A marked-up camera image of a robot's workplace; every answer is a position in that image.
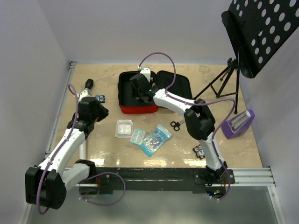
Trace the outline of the red medicine kit case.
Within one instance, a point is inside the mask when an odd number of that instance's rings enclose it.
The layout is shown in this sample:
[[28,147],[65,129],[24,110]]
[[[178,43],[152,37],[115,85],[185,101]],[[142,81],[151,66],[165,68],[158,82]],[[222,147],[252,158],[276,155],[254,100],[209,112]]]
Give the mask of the red medicine kit case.
[[[118,100],[119,106],[124,114],[145,114],[155,113],[158,106],[143,102],[139,99],[136,89],[132,86],[130,78],[137,74],[137,71],[126,71],[119,75]],[[158,86],[166,88],[173,81],[173,73],[161,70],[157,73],[151,72],[151,78]],[[177,96],[192,99],[192,91],[189,79],[177,74],[173,86],[168,91]]]

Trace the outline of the blue mask package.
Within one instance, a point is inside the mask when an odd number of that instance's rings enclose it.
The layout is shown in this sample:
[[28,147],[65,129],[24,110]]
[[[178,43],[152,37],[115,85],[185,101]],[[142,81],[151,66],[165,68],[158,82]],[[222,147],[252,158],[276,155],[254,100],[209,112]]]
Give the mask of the blue mask package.
[[172,133],[159,124],[154,132],[142,140],[141,150],[151,157],[171,136]]

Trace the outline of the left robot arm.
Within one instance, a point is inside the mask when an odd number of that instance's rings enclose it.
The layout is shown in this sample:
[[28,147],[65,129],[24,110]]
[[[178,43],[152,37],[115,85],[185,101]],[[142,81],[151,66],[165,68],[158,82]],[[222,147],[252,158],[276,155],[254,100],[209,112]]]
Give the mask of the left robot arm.
[[78,101],[78,111],[59,144],[38,166],[29,167],[25,173],[25,199],[29,204],[59,209],[68,191],[81,181],[96,180],[95,163],[79,159],[73,167],[65,170],[75,151],[94,130],[94,125],[108,116],[106,109],[96,97],[86,95]]

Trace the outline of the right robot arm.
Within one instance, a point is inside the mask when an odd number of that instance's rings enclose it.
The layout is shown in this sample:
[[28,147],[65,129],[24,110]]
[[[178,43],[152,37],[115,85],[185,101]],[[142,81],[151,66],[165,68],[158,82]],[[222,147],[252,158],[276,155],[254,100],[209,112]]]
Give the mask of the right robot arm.
[[182,98],[168,92],[165,88],[153,85],[144,73],[149,69],[142,69],[130,78],[138,97],[146,103],[167,108],[184,117],[189,135],[198,140],[202,147],[208,178],[213,183],[219,183],[225,177],[227,169],[225,160],[220,154],[215,136],[215,118],[204,100],[194,101]]

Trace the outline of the blue owl toy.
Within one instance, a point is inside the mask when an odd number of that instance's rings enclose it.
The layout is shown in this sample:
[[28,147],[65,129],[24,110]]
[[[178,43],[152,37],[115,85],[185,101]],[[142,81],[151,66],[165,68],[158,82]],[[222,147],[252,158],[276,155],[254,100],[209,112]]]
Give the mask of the blue owl toy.
[[100,103],[105,103],[105,96],[104,96],[104,95],[96,95],[95,97],[96,97],[96,99],[97,99]]

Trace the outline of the black microphone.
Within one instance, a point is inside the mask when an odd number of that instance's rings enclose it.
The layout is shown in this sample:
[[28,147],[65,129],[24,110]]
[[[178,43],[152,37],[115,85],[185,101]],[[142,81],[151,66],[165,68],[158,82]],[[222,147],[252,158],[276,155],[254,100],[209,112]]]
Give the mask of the black microphone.
[[92,79],[87,79],[87,81],[85,82],[85,87],[81,92],[81,96],[86,96],[86,95],[92,95],[91,94],[91,90],[93,87],[94,81]]

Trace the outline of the white gauze pad packet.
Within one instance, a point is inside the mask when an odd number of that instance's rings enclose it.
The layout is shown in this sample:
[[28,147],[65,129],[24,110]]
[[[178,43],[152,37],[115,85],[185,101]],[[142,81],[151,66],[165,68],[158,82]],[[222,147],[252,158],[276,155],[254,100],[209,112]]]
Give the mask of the white gauze pad packet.
[[130,119],[119,119],[116,121],[115,137],[130,138],[134,130],[134,125]]

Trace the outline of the bandage plasters bag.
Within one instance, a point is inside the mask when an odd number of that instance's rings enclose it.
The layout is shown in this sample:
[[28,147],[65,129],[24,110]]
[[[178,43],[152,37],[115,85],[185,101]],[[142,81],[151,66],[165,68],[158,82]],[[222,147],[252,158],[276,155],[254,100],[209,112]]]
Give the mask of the bandage plasters bag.
[[140,146],[145,137],[146,131],[135,128],[130,138],[130,143]]

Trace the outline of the brown owl toy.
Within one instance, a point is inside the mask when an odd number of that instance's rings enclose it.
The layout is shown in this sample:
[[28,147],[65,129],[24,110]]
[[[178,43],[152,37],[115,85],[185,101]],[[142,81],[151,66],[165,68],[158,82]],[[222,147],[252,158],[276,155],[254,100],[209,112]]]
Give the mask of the brown owl toy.
[[192,150],[195,153],[196,157],[200,160],[202,160],[205,157],[202,146],[200,144],[195,146]]

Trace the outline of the purple box device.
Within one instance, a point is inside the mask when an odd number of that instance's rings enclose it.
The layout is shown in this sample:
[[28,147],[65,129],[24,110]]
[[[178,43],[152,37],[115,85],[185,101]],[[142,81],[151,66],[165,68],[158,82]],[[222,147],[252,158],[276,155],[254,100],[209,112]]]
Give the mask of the purple box device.
[[244,135],[249,129],[255,113],[253,110],[246,110],[237,116],[225,121],[221,125],[222,132],[227,139],[232,139]]

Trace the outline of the black music stand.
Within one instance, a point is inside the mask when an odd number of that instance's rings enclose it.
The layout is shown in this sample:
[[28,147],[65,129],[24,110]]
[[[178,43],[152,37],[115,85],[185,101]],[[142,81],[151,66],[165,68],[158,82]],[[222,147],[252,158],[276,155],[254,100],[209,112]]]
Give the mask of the black music stand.
[[226,68],[195,99],[208,88],[212,89],[216,98],[224,97],[222,92],[235,72],[236,86],[232,95],[238,102],[240,76],[254,79],[298,29],[299,2],[234,0],[221,14],[221,19],[235,58],[227,60]]

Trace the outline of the black handled scissors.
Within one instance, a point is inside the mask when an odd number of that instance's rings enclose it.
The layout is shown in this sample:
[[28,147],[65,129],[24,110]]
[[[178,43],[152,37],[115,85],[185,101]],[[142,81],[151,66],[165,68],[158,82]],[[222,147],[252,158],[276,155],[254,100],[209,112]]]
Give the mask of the black handled scissors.
[[181,120],[181,121],[179,121],[179,122],[176,122],[176,121],[172,121],[171,123],[170,123],[170,126],[174,129],[174,131],[179,131],[180,130],[180,126],[182,125],[182,124],[184,124],[185,123],[185,120],[183,119],[183,120]]

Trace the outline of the aluminium left rail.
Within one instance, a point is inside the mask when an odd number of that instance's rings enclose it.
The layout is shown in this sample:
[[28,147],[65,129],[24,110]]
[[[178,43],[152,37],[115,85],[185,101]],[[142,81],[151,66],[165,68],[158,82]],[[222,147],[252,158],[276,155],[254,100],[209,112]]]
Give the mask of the aluminium left rail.
[[65,99],[67,98],[68,91],[69,91],[68,85],[71,83],[71,79],[72,79],[72,76],[75,71],[75,67],[76,67],[77,63],[78,63],[77,61],[69,62],[69,70],[68,70],[68,75],[67,75],[67,79],[66,79],[66,84],[63,86],[61,100],[59,103],[57,114],[54,119],[54,124],[53,124],[52,131],[50,134],[50,139],[48,141],[43,160],[45,160],[50,155],[50,153],[53,151],[53,149],[55,147],[56,137],[57,137],[57,133],[58,133],[59,126],[60,126],[60,120],[62,117],[61,112],[64,109]]

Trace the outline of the aluminium rail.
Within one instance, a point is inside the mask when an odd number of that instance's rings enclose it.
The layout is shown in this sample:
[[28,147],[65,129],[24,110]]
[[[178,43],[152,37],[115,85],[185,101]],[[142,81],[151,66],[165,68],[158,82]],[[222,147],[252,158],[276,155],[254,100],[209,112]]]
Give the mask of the aluminium rail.
[[[274,185],[274,179],[272,177],[272,173],[268,168],[263,169],[243,169],[243,168],[235,168],[232,169],[233,173],[235,175],[235,183],[236,185],[240,186],[272,186]],[[124,183],[123,178],[121,178],[120,175],[117,173],[114,173],[116,176],[118,176],[121,181],[123,182],[123,186],[126,187],[126,184]],[[95,174],[91,177],[88,177],[85,180],[90,180],[93,178],[98,178],[102,174]]]
[[78,63],[77,61],[69,62],[69,70],[68,70],[68,75],[67,75],[67,79],[66,79],[66,84],[63,86],[61,100],[59,103],[57,114],[54,119],[54,124],[53,124],[52,131],[50,134],[50,139],[48,141],[43,160],[45,160],[50,155],[50,153],[53,151],[53,149],[55,147],[56,137],[57,137],[57,133],[58,133],[59,126],[60,126],[60,120],[62,117],[61,112],[64,109],[65,99],[67,98],[68,91],[69,91],[68,85],[71,83],[71,79],[72,79],[72,76],[75,71],[75,67],[76,67],[77,63]]

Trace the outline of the aluminium front rail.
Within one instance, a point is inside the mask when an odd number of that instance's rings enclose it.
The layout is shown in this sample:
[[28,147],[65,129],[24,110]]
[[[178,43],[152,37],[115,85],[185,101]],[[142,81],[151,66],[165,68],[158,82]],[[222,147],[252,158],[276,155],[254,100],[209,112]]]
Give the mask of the aluminium front rail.
[[[243,169],[243,168],[235,168],[232,169],[233,173],[235,175],[235,183],[236,185],[240,186],[272,186],[274,185],[274,179],[272,177],[272,173],[268,168],[263,169]],[[121,181],[123,182],[123,186],[126,187],[126,184],[124,183],[123,178],[121,178],[120,175],[117,173],[114,173],[116,176],[118,176]],[[93,178],[98,178],[102,174],[95,174],[91,177],[88,177],[85,180],[90,180]]]

